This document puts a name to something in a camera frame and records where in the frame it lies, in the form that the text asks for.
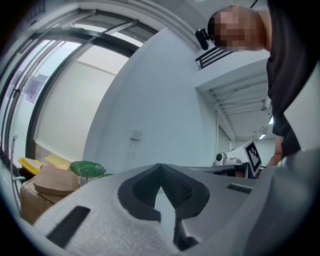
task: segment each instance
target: power outlet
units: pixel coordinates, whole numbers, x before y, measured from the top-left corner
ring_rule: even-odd
[[[142,137],[142,131],[134,129],[132,131],[130,139],[134,141],[140,141],[141,137]]]

